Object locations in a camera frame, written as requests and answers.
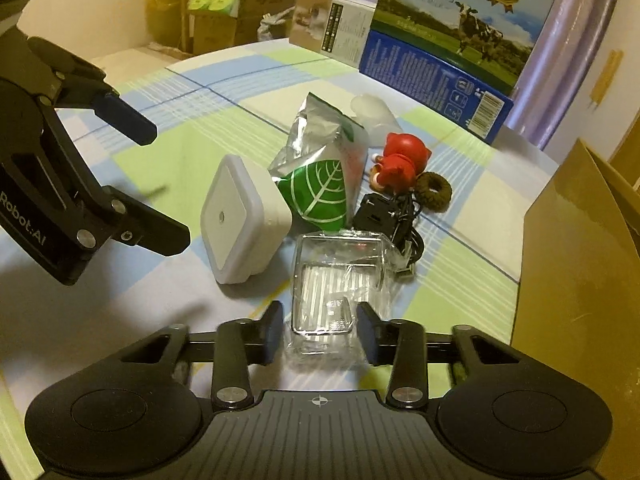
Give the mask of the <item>clear plastic box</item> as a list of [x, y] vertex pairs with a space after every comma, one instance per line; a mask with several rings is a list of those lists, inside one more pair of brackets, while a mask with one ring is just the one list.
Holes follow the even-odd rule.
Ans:
[[285, 355], [299, 370], [346, 368], [363, 357], [357, 307], [388, 318], [412, 248], [375, 232], [308, 233], [296, 240]]

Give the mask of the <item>clear plastic cup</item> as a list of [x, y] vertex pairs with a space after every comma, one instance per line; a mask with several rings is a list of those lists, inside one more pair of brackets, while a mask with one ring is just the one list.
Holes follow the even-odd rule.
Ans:
[[358, 122], [368, 131], [379, 131], [385, 134], [401, 133], [401, 126], [395, 115], [387, 104], [377, 96], [367, 93], [355, 96], [350, 107]]

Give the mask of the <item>plaid bed sheet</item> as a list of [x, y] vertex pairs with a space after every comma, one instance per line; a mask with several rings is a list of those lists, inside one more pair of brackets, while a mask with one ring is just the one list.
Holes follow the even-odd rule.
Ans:
[[[434, 331], [470, 323], [509, 337], [524, 214], [556, 168], [525, 139], [502, 130], [485, 143], [358, 70], [284, 40], [192, 58], [120, 90], [157, 124], [151, 145], [132, 143], [88, 110], [64, 110], [62, 122], [99, 182], [185, 224], [190, 245], [164, 257], [110, 240], [65, 286], [2, 237], [1, 459], [12, 478], [40, 475], [24, 431], [40, 391], [169, 324], [206, 332], [256, 318], [276, 300], [303, 311], [303, 322], [285, 329], [300, 345], [258, 373], [257, 390], [378, 386], [382, 373], [359, 356], [360, 301]], [[322, 140], [288, 167], [299, 187], [294, 206], [270, 180], [300, 108], [321, 100], [327, 112], [350, 115], [365, 95], [390, 108], [398, 132], [422, 140], [428, 169], [452, 187], [446, 211], [423, 211], [414, 222], [424, 252], [408, 278], [392, 277], [392, 251], [378, 235], [302, 240], [310, 230], [303, 212], [337, 178], [359, 206], [381, 140]], [[317, 340], [331, 351], [309, 354], [306, 345]]]

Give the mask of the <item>large cardboard box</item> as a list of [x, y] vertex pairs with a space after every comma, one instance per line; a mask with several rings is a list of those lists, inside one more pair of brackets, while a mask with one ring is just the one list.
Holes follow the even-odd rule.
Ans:
[[638, 478], [639, 195], [583, 140], [525, 214], [511, 344], [608, 404], [599, 474]]

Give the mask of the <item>blue flat carton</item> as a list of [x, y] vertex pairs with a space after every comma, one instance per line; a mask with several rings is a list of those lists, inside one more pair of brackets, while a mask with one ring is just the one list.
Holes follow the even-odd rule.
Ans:
[[411, 44], [372, 30], [359, 71], [434, 110], [487, 144], [513, 101], [489, 84]]

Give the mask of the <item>crumpled white plastic bag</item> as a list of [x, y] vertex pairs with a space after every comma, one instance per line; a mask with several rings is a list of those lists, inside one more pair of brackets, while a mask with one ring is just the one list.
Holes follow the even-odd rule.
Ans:
[[288, 38], [292, 29], [294, 6], [276, 13], [264, 14], [257, 29], [259, 42]]

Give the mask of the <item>brown hair scrunchie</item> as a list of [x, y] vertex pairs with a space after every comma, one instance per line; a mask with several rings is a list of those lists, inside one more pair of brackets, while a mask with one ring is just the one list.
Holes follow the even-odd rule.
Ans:
[[416, 178], [414, 192], [419, 204], [433, 212], [445, 212], [452, 199], [450, 183], [440, 174], [431, 171], [425, 171]]

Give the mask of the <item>white square night light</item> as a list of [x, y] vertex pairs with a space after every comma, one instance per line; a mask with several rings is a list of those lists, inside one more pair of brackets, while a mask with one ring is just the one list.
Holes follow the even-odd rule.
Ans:
[[215, 280], [241, 284], [264, 272], [292, 226], [292, 211], [268, 170], [240, 155], [218, 165], [201, 211]]

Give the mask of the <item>milk carton gift box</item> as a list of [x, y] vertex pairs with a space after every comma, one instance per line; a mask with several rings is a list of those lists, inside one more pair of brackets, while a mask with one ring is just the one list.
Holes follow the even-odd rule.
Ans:
[[378, 0], [371, 28], [510, 96], [554, 0]]

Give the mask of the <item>silver green foil pouch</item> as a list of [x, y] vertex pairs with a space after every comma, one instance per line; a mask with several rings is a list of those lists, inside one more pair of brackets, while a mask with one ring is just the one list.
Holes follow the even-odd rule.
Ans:
[[294, 216], [341, 231], [352, 222], [369, 145], [362, 125], [308, 93], [268, 171]]

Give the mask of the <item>red cat figurine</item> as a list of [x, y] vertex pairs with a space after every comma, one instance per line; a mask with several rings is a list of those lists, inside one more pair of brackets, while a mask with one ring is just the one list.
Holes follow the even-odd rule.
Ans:
[[370, 187], [380, 193], [408, 193], [431, 156], [432, 151], [417, 136], [390, 132], [383, 153], [375, 156], [370, 170]]

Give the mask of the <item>beige white product box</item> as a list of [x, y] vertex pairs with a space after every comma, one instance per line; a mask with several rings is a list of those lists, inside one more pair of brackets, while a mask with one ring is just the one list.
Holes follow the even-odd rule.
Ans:
[[374, 11], [367, 0], [296, 0], [288, 41], [358, 68]]

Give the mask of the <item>tissue display box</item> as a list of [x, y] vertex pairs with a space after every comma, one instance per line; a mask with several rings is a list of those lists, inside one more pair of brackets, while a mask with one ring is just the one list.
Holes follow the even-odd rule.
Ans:
[[186, 0], [186, 46], [192, 54], [222, 50], [235, 43], [241, 0]]

